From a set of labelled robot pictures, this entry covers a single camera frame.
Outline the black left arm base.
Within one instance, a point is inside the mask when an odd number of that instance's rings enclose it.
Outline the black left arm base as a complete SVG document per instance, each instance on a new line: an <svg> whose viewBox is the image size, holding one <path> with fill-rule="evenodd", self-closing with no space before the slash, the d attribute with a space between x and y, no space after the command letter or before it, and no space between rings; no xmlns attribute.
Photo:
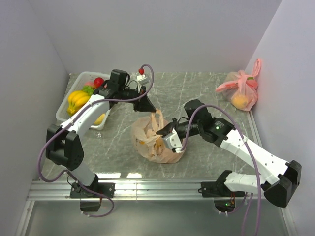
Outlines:
<svg viewBox="0 0 315 236"><path fill-rule="evenodd" d="M91 218L101 218L111 214L114 210L115 204L113 201L115 192L115 183L99 183L95 180L91 186L84 186L79 182L71 184L70 199L80 200L81 213ZM107 213L95 215L100 210L104 200L108 200L111 204Z"/></svg>

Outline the translucent orange plastic bag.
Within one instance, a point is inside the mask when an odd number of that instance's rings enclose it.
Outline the translucent orange plastic bag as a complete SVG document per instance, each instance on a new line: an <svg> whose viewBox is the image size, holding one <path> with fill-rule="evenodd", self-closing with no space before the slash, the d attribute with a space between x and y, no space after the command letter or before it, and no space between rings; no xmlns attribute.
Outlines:
<svg viewBox="0 0 315 236"><path fill-rule="evenodd" d="M161 110L156 110L149 116L138 118L131 125L131 141L135 151L151 162L160 164L178 162L183 154L173 153L164 144L162 136L156 134L168 123Z"/></svg>

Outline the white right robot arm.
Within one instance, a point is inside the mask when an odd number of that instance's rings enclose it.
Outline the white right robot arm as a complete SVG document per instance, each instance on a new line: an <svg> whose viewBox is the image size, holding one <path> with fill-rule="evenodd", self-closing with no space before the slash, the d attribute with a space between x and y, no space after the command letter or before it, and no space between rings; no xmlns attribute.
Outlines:
<svg viewBox="0 0 315 236"><path fill-rule="evenodd" d="M188 138L199 135L203 140L234 154L254 170L254 175L225 170L216 181L201 183L199 192L204 198L243 197L247 193L263 195L273 205L285 208L300 184L302 166L269 153L246 137L234 121L216 118L208 106L195 99L184 106L185 122L174 118L156 134L168 149L182 153Z"/></svg>

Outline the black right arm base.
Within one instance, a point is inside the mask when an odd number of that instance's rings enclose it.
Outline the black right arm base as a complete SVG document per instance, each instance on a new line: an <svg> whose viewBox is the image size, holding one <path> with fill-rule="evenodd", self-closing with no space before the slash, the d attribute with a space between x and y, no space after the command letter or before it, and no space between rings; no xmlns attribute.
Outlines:
<svg viewBox="0 0 315 236"><path fill-rule="evenodd" d="M232 192L224 184L211 182L201 182L201 187L197 190L203 198L214 198L214 205L219 214L228 216L238 211L247 200L247 193L242 191Z"/></svg>

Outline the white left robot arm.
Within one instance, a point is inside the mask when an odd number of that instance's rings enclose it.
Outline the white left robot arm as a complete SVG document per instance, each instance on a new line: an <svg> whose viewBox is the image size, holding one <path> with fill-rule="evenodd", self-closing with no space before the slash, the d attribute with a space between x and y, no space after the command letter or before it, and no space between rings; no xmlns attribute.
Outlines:
<svg viewBox="0 0 315 236"><path fill-rule="evenodd" d="M63 166L76 181L82 184L81 191L89 198L99 192L98 177L83 162L84 151L81 138L93 123L110 108L120 102L133 104L136 112L156 111L147 94L153 86L155 76L148 76L144 68L139 69L135 80L122 70L114 69L110 78L97 87L87 103L61 125L47 129L46 144L40 157Z"/></svg>

